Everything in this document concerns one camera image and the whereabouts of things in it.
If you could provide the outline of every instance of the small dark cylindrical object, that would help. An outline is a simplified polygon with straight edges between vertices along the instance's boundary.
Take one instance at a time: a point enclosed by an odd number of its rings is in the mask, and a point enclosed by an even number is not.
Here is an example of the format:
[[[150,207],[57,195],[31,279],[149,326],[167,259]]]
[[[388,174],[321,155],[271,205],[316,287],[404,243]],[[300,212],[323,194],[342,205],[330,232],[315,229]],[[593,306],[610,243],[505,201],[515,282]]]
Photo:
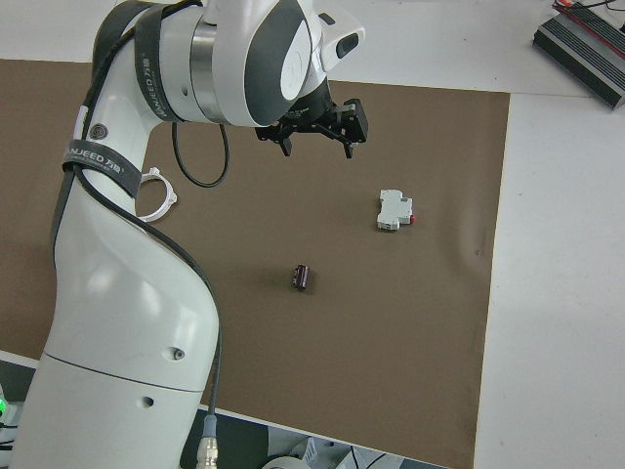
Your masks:
[[[297,266],[293,274],[293,286],[298,290],[305,290],[309,282],[310,272],[311,268],[308,266],[303,266],[302,264]]]

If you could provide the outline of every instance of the brown cardboard sheet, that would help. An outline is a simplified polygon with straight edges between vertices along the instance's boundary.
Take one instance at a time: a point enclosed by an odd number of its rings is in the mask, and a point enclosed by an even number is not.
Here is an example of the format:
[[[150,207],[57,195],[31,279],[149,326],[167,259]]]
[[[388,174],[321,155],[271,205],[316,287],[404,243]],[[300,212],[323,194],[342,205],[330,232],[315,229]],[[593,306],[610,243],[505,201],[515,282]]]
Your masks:
[[[38,358],[52,320],[48,233],[88,64],[0,61],[0,349]],[[179,202],[155,225],[205,269],[225,340],[218,406],[454,468],[473,465],[509,97],[333,83],[361,98],[369,142],[346,160],[321,136],[293,155],[229,129],[224,184],[176,167],[169,127],[148,147]],[[222,165],[216,126],[185,124],[187,166]],[[381,189],[416,222],[376,228]],[[140,213],[164,190],[148,183]],[[305,292],[291,284],[311,267]]]

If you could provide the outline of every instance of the white plastic bracket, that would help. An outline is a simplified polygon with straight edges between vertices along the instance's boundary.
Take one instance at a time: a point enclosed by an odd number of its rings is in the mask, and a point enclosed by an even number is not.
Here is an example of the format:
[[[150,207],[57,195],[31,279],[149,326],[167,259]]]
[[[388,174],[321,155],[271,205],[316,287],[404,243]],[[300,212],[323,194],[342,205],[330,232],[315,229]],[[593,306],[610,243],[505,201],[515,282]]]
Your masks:
[[[143,220],[144,222],[153,222],[155,220],[158,220],[160,217],[165,215],[169,210],[169,207],[171,207],[178,200],[178,196],[174,192],[174,188],[172,187],[170,182],[167,181],[160,174],[158,168],[149,168],[149,172],[142,175],[141,184],[143,184],[145,181],[150,181],[152,179],[158,179],[159,181],[162,181],[165,185],[165,189],[167,190],[167,194],[165,195],[165,201],[155,212],[150,213],[149,215],[145,215],[144,217],[139,217],[139,219]]]
[[[382,210],[378,215],[378,228],[396,232],[399,225],[414,223],[412,198],[404,197],[401,191],[386,189],[380,191]]]

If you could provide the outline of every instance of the metal connector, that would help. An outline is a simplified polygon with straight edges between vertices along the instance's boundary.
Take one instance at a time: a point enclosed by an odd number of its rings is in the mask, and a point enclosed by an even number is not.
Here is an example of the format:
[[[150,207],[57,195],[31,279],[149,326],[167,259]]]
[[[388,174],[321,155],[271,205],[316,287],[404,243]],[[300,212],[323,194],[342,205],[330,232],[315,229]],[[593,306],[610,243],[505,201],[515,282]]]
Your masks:
[[[217,469],[217,439],[214,437],[202,438],[197,449],[196,469]]]

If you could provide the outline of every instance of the white ring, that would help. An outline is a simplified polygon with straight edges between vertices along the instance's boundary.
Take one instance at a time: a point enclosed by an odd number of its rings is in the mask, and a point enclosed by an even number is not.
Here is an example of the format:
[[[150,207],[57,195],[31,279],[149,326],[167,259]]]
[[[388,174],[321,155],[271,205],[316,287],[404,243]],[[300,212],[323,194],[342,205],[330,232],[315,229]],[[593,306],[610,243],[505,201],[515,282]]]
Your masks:
[[[165,215],[169,210],[169,207],[171,207],[178,200],[178,196],[174,192],[174,188],[172,188],[172,185],[169,183],[169,181],[161,176],[158,168],[149,168],[149,172],[142,175],[141,184],[143,184],[145,181],[150,181],[152,179],[158,179],[163,182],[163,184],[165,185],[165,189],[167,190],[167,195],[165,195],[165,201],[163,202],[163,204],[154,213],[150,213],[149,215],[145,215],[144,217],[139,217],[139,219],[143,220],[144,222],[153,222],[155,220],[158,220],[160,217]]]

